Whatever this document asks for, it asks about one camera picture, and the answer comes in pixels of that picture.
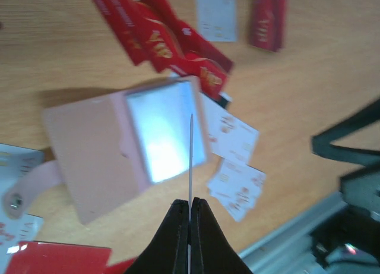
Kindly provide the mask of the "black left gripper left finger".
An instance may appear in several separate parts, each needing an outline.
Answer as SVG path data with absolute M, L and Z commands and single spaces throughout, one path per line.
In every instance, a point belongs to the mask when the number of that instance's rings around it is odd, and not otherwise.
M 125 273 L 187 273 L 188 233 L 188 202 L 176 199 L 149 245 Z

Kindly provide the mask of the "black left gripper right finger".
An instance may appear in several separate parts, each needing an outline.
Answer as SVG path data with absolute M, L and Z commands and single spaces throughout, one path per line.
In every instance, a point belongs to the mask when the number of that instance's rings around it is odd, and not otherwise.
M 205 199 L 193 199 L 189 227 L 191 273 L 251 273 L 227 241 Z

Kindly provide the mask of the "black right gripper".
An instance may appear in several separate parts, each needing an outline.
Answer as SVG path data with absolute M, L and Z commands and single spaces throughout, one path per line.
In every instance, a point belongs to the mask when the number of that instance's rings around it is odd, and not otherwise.
M 370 164 L 340 177 L 340 198 L 346 204 L 312 232 L 312 254 L 323 268 L 336 264 L 327 257 L 350 244 L 370 254 L 379 266 L 379 151 L 336 146 L 333 142 L 379 121 L 379 99 L 352 116 L 315 135 L 312 152 L 322 158 L 353 164 Z

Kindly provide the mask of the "pink leather card holder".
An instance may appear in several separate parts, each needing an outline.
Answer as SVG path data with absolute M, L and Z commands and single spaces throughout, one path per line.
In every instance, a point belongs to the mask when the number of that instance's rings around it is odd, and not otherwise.
M 175 77 L 46 108 L 43 125 L 55 156 L 15 183 L 1 202 L 19 218 L 47 189 L 65 184 L 82 224 L 113 211 L 152 185 L 210 158 L 199 79 Z

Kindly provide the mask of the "white card under arm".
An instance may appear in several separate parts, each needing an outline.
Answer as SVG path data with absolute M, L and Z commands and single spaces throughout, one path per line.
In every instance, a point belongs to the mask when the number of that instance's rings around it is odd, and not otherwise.
M 1 144 L 1 196 L 43 162 L 42 152 L 7 144 Z M 43 218 L 22 212 L 13 218 L 1 202 L 1 250 L 18 244 L 19 241 L 33 240 L 43 225 Z

